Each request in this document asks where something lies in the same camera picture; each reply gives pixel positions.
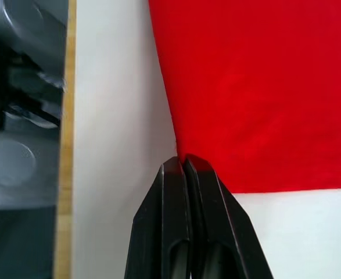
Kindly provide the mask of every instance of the black plastic part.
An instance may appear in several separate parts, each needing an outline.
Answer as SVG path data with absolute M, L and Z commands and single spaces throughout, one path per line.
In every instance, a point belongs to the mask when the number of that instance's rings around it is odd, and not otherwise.
M 249 216 L 208 162 L 191 155 L 184 169 L 195 240 L 192 279 L 273 278 Z
M 160 168 L 133 221 L 125 279 L 189 279 L 192 227 L 178 158 Z

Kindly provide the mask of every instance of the wooden edge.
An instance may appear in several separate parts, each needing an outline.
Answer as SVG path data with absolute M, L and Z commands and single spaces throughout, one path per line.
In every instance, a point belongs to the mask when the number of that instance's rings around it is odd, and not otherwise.
M 66 47 L 66 90 L 63 97 L 62 135 L 60 144 L 59 199 L 54 256 L 54 278 L 71 278 L 72 180 L 74 75 L 76 53 L 76 0 L 69 0 Z

